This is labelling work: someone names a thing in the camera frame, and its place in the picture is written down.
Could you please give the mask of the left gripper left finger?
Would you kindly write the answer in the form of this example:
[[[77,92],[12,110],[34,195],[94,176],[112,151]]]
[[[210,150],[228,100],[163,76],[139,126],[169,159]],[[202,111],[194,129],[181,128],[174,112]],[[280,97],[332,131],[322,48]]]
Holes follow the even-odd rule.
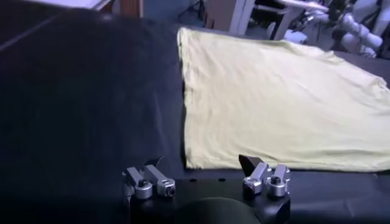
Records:
[[[125,168],[122,172],[122,194],[124,199],[135,197],[138,200],[148,200],[154,195],[163,198],[173,198],[176,195],[176,181],[168,178],[158,165],[163,157],[145,162],[136,167]]]

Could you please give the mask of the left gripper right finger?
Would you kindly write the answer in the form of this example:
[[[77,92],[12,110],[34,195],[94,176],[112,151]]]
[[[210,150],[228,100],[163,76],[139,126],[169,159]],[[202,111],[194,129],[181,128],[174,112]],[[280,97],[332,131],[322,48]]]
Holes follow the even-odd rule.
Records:
[[[269,198],[283,198],[289,194],[291,171],[284,164],[271,168],[259,157],[238,155],[245,174],[243,191],[247,195],[266,194]]]

